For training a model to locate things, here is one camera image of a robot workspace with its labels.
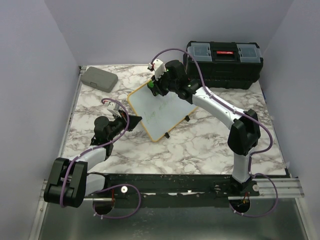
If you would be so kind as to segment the green whiteboard eraser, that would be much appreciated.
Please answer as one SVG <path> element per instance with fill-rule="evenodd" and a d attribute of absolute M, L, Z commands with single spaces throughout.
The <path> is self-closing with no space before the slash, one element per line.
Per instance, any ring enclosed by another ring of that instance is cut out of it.
<path fill-rule="evenodd" d="M 147 86 L 152 89 L 154 87 L 154 83 L 152 81 L 149 81 Z"/>

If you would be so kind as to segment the yellow framed whiteboard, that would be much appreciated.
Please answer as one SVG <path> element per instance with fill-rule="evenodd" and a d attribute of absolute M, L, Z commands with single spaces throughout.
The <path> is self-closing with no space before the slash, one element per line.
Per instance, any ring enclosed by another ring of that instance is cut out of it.
<path fill-rule="evenodd" d="M 142 117 L 141 124 L 152 142 L 159 141 L 185 120 L 197 107 L 180 99 L 174 92 L 154 96 L 144 83 L 127 96 L 133 112 Z"/>

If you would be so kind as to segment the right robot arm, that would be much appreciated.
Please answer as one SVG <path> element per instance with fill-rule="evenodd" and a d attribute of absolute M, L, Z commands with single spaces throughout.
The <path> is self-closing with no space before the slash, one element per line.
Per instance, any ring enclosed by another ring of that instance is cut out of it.
<path fill-rule="evenodd" d="M 154 96 L 165 96 L 169 92 L 191 105 L 195 105 L 220 120 L 229 130 L 227 144 L 232 150 L 233 171 L 230 191 L 241 196 L 248 190 L 250 179 L 250 154 L 257 146 L 261 131 L 257 124 L 257 113 L 250 109 L 237 108 L 215 95 L 199 79 L 189 79 L 184 65 L 178 60 L 167 63 L 159 59 L 148 64 L 154 73 L 147 87 Z"/>

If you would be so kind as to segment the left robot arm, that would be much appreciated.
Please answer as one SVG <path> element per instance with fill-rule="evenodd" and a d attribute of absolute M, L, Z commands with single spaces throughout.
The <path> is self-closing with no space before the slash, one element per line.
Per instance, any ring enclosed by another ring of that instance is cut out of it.
<path fill-rule="evenodd" d="M 88 176 L 88 171 L 107 160 L 113 151 L 114 142 L 124 132 L 131 132 L 143 119 L 127 115 L 123 110 L 113 115 L 114 120 L 99 116 L 94 120 L 94 135 L 90 146 L 83 153 L 72 157 L 58 157 L 54 160 L 43 199 L 61 207 L 79 207 L 85 196 L 96 193 L 104 198 L 110 194 L 111 185 L 103 176 Z"/>

